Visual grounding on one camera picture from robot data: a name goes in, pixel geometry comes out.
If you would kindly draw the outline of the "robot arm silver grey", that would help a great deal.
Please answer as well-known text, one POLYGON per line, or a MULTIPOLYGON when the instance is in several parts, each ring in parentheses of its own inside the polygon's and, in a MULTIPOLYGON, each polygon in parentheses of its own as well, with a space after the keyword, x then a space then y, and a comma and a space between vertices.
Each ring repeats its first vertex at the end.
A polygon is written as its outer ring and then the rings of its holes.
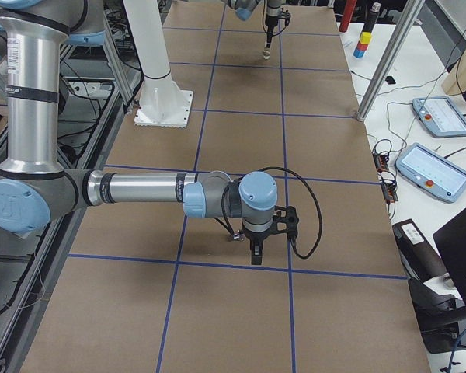
MULTIPOLYGON (((246 21, 261 1, 256 0, 223 0, 228 8, 235 11, 236 16, 246 21)), ((279 0, 266 0, 263 3, 264 28, 266 34, 265 48, 270 48, 274 37, 274 30, 282 18, 282 2, 279 0)))
POLYGON ((106 33, 100 1, 0 1, 7 34, 8 154, 0 165, 0 228, 26 235, 89 206, 178 202, 190 218, 238 218, 259 265, 275 228, 277 186, 255 171, 104 173, 57 160, 60 47, 70 37, 98 44, 106 33))

